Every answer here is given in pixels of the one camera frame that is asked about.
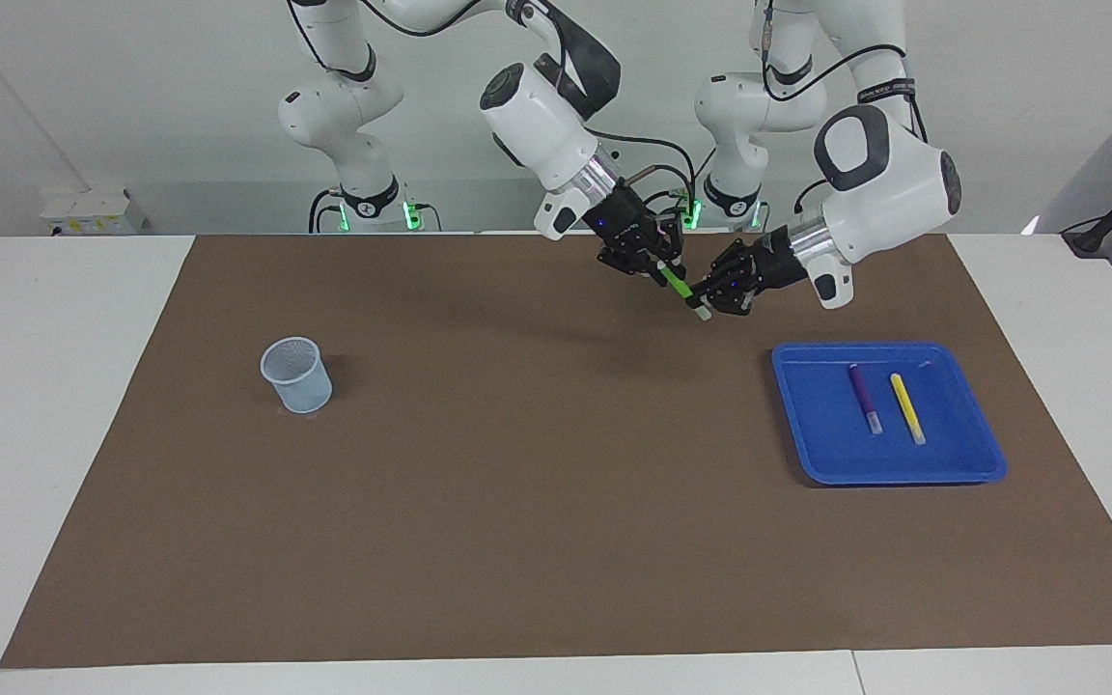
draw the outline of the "blue tray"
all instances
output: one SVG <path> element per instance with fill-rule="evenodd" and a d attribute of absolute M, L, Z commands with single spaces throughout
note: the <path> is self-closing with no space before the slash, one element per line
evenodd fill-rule
<path fill-rule="evenodd" d="M 773 356 L 801 465 L 824 485 L 992 483 L 1006 476 L 967 379 L 932 342 L 790 342 Z M 870 433 L 847 368 L 860 365 L 882 435 Z M 927 444 L 912 440 L 891 375 L 903 377 Z"/>

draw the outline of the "translucent cup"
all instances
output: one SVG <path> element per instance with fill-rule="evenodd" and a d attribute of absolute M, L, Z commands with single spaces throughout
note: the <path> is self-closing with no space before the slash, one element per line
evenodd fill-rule
<path fill-rule="evenodd" d="M 260 375 L 274 385 L 292 414 L 314 414 L 332 396 L 320 347 L 306 338 L 278 340 L 260 357 Z"/>

